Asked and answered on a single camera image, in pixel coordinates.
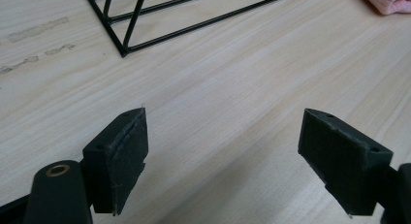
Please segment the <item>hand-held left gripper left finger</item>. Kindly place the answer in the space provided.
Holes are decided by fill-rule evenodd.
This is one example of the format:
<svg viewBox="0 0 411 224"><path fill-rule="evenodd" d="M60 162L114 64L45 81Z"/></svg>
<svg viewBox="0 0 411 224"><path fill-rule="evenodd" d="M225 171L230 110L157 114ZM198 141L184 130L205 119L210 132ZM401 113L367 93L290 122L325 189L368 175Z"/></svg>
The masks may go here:
<svg viewBox="0 0 411 224"><path fill-rule="evenodd" d="M87 199L96 213L119 215L148 154L145 108L120 114L83 150Z"/></svg>

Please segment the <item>pink knitted cloth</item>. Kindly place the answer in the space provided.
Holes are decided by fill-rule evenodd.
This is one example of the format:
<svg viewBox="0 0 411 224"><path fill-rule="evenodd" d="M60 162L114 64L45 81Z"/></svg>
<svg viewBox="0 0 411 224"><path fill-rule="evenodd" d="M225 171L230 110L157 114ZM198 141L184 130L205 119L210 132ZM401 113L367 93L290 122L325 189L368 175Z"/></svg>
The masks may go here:
<svg viewBox="0 0 411 224"><path fill-rule="evenodd" d="M411 14L411 0L367 0L382 15Z"/></svg>

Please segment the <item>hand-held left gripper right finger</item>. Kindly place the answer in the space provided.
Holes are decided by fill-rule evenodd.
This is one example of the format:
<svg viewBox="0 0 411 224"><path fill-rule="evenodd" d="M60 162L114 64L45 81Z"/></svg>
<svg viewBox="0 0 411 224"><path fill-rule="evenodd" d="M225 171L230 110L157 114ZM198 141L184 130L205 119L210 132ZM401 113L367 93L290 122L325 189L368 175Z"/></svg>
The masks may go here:
<svg viewBox="0 0 411 224"><path fill-rule="evenodd" d="M393 153L336 116L306 109L298 153L351 215L371 215Z"/></svg>

